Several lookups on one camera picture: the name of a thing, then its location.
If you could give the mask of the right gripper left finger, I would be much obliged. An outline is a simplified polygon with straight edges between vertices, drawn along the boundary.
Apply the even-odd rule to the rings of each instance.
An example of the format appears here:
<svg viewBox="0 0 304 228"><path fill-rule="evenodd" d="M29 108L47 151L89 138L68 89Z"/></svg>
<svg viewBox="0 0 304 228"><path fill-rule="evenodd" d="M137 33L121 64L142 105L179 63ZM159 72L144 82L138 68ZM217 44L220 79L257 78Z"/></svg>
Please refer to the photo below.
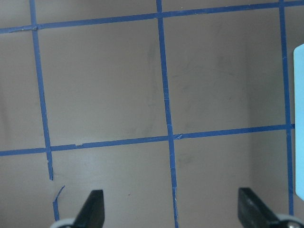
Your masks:
<svg viewBox="0 0 304 228"><path fill-rule="evenodd" d="M73 228L102 228L105 222L103 190L93 190L75 218Z"/></svg>

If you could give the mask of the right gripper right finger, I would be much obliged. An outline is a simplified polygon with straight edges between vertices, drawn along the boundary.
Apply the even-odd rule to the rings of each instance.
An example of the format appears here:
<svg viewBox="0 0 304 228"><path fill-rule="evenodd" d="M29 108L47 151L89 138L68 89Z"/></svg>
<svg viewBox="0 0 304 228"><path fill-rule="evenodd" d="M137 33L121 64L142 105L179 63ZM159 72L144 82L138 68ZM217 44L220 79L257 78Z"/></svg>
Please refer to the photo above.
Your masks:
<svg viewBox="0 0 304 228"><path fill-rule="evenodd" d="M244 228L280 228L281 221L250 189L238 189L237 216Z"/></svg>

